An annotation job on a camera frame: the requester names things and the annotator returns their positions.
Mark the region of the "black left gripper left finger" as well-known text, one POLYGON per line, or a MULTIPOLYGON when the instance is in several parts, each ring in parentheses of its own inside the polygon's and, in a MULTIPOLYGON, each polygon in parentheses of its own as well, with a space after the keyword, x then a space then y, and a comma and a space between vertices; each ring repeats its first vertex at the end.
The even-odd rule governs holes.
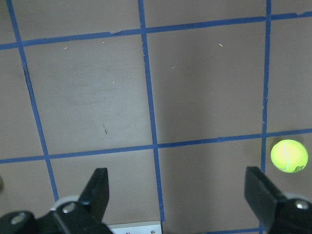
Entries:
POLYGON ((97 222, 102 222, 109 202, 109 179, 107 168, 97 168, 78 198, 97 222))

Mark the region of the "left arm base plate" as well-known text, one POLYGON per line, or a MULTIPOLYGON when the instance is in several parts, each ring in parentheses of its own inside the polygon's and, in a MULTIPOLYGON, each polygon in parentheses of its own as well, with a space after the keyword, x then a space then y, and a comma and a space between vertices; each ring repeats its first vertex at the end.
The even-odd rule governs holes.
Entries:
POLYGON ((114 234, 162 234, 160 221, 108 225, 114 234))

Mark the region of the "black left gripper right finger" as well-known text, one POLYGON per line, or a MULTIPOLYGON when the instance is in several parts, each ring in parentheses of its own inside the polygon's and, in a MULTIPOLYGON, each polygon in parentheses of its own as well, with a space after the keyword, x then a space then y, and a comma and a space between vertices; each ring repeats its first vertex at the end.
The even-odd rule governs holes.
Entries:
POLYGON ((244 196, 265 229, 271 229, 287 197, 258 168, 249 166, 245 172, 244 196))

